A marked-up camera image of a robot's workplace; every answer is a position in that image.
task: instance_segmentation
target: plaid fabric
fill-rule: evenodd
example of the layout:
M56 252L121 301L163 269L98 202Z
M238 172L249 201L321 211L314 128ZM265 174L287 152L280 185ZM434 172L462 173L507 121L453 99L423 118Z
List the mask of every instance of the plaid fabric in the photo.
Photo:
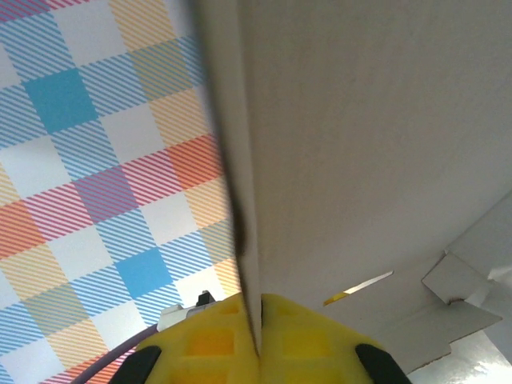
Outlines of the plaid fabric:
M1 383L69 382L162 308L238 290L184 9L0 1Z

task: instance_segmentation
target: checkered pattern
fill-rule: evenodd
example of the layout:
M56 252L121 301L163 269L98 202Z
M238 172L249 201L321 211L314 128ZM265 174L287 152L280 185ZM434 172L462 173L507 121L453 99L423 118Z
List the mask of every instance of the checkered pattern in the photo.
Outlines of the checkered pattern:
M0 1L1 383L70 382L162 308L238 291L180 1Z

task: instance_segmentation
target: purple cable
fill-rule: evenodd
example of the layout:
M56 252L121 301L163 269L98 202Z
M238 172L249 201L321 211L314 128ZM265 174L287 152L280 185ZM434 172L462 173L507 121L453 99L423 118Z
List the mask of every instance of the purple cable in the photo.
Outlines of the purple cable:
M132 349L134 346L139 344L142 340L148 338L152 334L156 334L157 331L157 325L150 326L144 330L141 330L138 334L135 336L132 336L119 346L116 346L114 349L108 351L106 354L101 356L96 362L91 364L89 367L87 367L86 370L80 373L79 376L76 377L75 380L71 382L71 384L84 384L87 382L87 380L90 380L93 376L96 375L100 370L108 366L110 363L112 363L116 358L121 356L122 354L126 353L130 349Z

